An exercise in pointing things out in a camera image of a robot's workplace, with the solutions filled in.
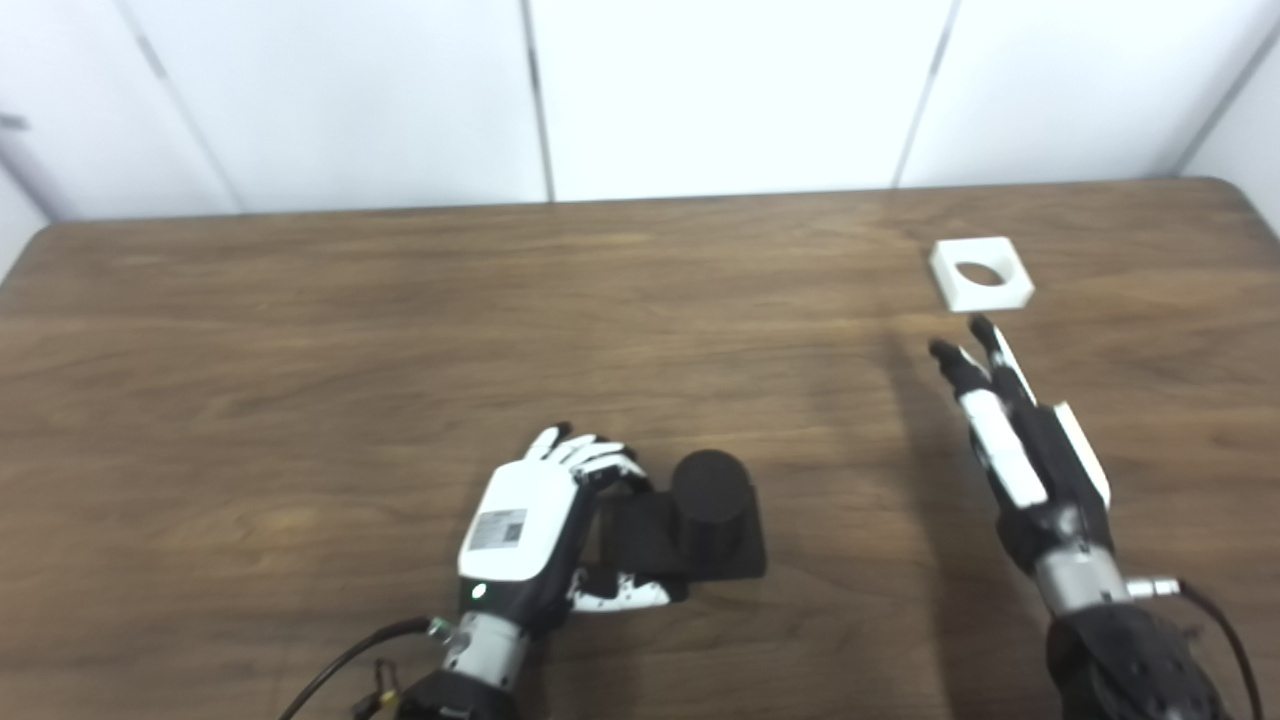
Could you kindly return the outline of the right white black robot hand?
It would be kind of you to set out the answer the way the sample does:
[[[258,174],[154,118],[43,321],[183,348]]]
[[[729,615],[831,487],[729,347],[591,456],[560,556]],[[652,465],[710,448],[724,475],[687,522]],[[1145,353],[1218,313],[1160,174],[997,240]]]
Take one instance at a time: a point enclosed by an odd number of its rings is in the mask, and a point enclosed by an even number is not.
[[[972,451],[997,503],[996,534],[1025,575],[1066,547],[1115,550],[1110,489],[1066,404],[1042,404],[1012,346],[986,315],[968,323],[986,352],[933,338],[928,352],[948,383],[969,429]]]

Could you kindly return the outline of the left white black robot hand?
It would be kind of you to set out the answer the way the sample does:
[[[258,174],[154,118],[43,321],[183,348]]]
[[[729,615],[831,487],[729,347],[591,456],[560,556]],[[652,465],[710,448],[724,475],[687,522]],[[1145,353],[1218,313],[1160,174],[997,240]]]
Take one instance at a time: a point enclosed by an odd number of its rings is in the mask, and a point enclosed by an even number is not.
[[[607,570],[596,585],[581,564],[602,496],[614,486],[653,489],[623,442],[573,436],[557,423],[490,475],[460,547],[460,611],[499,618],[536,639],[572,612],[622,612],[680,603],[685,583]]]

